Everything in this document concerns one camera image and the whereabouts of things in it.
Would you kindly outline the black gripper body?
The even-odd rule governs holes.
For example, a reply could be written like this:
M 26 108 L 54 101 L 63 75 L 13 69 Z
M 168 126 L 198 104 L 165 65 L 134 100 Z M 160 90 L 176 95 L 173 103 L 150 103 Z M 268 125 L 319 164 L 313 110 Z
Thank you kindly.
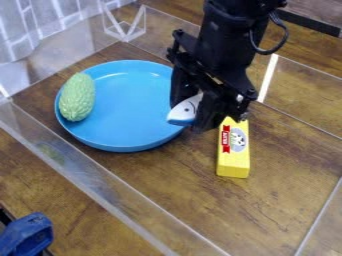
M 257 93 L 247 68 L 257 54 L 272 0 L 204 0 L 198 34 L 172 32 L 169 122 L 245 119 Z

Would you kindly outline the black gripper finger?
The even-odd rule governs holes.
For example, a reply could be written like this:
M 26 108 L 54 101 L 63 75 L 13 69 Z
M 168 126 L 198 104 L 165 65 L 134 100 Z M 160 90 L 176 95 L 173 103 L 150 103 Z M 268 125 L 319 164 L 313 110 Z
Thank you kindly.
M 224 93 L 198 93 L 193 96 L 194 119 L 192 130 L 202 133 L 216 128 L 225 117 L 237 119 L 236 103 Z
M 169 106 L 174 107 L 198 91 L 197 75 L 193 65 L 174 66 L 170 75 Z

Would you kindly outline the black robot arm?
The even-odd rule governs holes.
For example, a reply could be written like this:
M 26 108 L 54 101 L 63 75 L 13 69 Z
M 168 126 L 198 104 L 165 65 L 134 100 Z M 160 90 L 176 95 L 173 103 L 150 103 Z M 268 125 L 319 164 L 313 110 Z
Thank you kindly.
M 172 32 L 169 105 L 202 95 L 194 132 L 216 128 L 226 117 L 236 122 L 247 118 L 257 92 L 245 70 L 257 54 L 269 55 L 280 48 L 264 50 L 259 44 L 267 25 L 283 25 L 276 10 L 285 4 L 287 0 L 204 0 L 198 34 L 192 36 L 180 29 Z

